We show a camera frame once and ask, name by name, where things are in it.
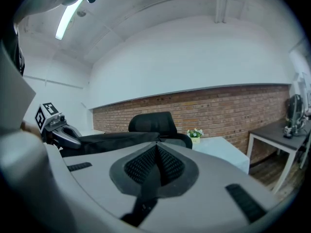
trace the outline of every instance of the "fluorescent light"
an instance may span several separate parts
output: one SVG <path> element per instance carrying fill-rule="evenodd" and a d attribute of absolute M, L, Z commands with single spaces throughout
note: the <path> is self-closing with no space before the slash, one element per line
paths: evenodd
<path fill-rule="evenodd" d="M 62 19 L 59 22 L 57 31 L 56 31 L 56 35 L 55 38 L 56 39 L 63 39 L 64 33 L 66 31 L 66 28 L 74 14 L 74 12 L 77 10 L 77 8 L 79 7 L 80 3 L 82 3 L 83 0 L 78 0 L 76 1 L 76 3 L 74 3 L 73 5 L 67 6 Z"/>

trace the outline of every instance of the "desk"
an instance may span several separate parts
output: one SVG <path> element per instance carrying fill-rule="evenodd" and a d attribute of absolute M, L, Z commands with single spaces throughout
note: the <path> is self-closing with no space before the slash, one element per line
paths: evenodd
<path fill-rule="evenodd" d="M 248 174 L 249 158 L 231 143 L 220 136 L 201 138 L 200 140 L 201 142 L 199 144 L 193 144 L 193 150 L 228 161 Z"/>
<path fill-rule="evenodd" d="M 304 143 L 308 135 L 310 135 L 310 131 L 311 131 L 311 123 L 307 121 L 305 127 L 303 128 L 304 130 L 306 130 L 307 133 L 304 130 L 301 130 L 299 132 L 301 136 L 293 136 L 292 139 L 287 139 L 283 137 L 285 123 L 286 123 L 285 119 L 281 119 L 279 121 L 270 123 L 264 127 L 252 130 L 250 131 L 250 135 L 249 135 L 249 142 L 248 142 L 248 149 L 247 149 L 248 158 L 250 158 L 252 154 L 254 138 L 260 141 L 263 141 L 269 145 L 272 145 L 278 148 L 279 150 L 283 150 L 289 153 L 289 157 L 287 159 L 285 168 L 280 178 L 278 179 L 275 187 L 272 190 L 273 193 L 276 193 L 282 186 L 294 162 L 294 158 L 296 156 L 297 150 L 302 146 L 302 144 Z M 311 137 L 309 136 L 309 140 L 307 143 L 307 150 L 304 155 L 300 168 L 302 168 L 307 158 L 308 151 L 310 148 L 310 142 L 311 142 Z"/>

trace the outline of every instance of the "white ceiling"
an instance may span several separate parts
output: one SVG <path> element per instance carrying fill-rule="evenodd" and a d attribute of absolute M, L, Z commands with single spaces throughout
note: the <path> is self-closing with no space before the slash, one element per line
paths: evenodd
<path fill-rule="evenodd" d="M 221 4 L 221 18 L 225 2 Z M 61 41 L 55 39 L 55 33 L 65 6 L 27 18 L 22 31 L 91 66 L 109 50 L 146 28 L 178 18 L 215 16 L 216 4 L 217 0 L 96 0 L 92 4 L 83 1 L 78 11 L 85 11 L 86 15 L 73 16 Z M 304 37 L 280 0 L 231 0 L 228 16 L 263 26 L 280 38 L 286 50 Z"/>

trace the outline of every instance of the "dark tabletop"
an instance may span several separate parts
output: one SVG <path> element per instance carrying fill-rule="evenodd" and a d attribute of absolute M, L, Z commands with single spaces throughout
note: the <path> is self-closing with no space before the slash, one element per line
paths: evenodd
<path fill-rule="evenodd" d="M 250 133 L 265 138 L 267 140 L 279 143 L 285 147 L 297 150 L 301 147 L 303 142 L 311 131 L 311 122 L 307 121 L 306 125 L 298 131 L 299 136 L 293 136 L 291 139 L 285 138 L 284 135 L 285 119 L 270 123 L 261 128 L 251 130 Z"/>

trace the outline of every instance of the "potted plant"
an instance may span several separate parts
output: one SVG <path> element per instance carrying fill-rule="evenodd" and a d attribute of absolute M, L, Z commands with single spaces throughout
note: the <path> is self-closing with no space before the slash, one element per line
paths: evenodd
<path fill-rule="evenodd" d="M 203 130 L 187 130 L 187 136 L 191 138 L 192 143 L 200 143 L 200 137 L 204 135 Z"/>

